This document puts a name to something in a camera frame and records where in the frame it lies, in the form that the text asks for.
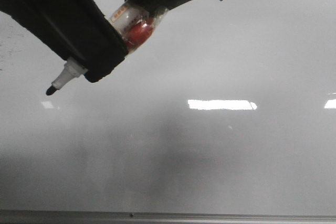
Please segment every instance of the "black marker tip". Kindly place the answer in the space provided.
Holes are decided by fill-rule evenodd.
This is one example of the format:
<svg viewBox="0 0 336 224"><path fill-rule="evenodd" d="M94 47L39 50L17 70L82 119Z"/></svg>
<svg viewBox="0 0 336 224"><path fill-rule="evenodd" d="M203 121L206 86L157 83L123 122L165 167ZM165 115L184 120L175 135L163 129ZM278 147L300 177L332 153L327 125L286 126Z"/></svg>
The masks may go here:
<svg viewBox="0 0 336 224"><path fill-rule="evenodd" d="M57 91L57 89L54 86L50 86L50 88L47 89L46 95L52 95L56 91Z"/></svg>

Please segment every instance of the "white surface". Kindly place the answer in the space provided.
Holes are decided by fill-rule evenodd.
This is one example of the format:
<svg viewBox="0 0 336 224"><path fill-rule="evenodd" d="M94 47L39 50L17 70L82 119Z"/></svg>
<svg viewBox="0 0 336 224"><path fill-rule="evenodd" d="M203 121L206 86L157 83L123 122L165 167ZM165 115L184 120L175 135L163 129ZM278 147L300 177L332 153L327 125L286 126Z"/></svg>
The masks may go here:
<svg viewBox="0 0 336 224"><path fill-rule="evenodd" d="M0 14L0 209L334 215L335 13L195 0L111 75L52 97L64 62Z"/></svg>

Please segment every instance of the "red object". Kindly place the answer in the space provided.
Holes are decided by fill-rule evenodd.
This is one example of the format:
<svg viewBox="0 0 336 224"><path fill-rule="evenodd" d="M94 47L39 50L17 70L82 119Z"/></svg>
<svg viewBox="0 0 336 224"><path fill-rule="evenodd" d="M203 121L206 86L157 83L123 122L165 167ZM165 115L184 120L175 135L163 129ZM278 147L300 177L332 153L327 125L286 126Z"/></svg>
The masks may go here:
<svg viewBox="0 0 336 224"><path fill-rule="evenodd" d="M140 47L152 35L154 31L154 18L148 18L133 26L126 35L126 46L129 51Z"/></svg>

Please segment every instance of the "metal rail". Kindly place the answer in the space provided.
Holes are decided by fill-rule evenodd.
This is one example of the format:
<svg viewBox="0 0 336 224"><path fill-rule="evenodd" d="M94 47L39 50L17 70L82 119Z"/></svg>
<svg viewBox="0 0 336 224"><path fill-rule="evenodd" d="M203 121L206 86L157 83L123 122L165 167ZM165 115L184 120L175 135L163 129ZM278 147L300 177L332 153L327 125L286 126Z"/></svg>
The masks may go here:
<svg viewBox="0 0 336 224"><path fill-rule="evenodd" d="M156 224L158 222L169 224L326 224L336 223L336 216L203 215L125 212L0 210L0 223Z"/></svg>

